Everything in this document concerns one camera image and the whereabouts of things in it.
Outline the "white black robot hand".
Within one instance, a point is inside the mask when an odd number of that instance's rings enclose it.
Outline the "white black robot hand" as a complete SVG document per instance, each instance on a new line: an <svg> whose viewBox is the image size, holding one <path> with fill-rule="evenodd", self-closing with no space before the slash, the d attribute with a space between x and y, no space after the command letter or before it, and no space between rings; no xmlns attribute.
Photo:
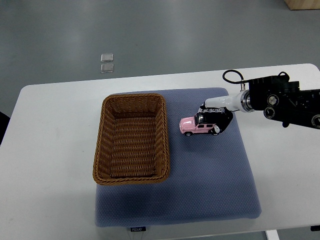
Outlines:
<svg viewBox="0 0 320 240"><path fill-rule="evenodd" d="M197 123L199 125L212 124L208 133L217 136L222 133L233 119L233 112L251 113L255 110L251 106L250 91L242 90L237 95L227 95L206 99L198 109Z"/></svg>

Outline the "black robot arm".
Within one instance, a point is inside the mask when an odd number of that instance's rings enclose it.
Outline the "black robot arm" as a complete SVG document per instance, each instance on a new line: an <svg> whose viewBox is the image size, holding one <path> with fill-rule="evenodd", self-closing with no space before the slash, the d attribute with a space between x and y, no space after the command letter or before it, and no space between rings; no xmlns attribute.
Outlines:
<svg viewBox="0 0 320 240"><path fill-rule="evenodd" d="M320 128L320 90L301 90L298 81L282 71L278 75L250 79L250 105L255 111L263 111L269 120L282 123Z"/></svg>

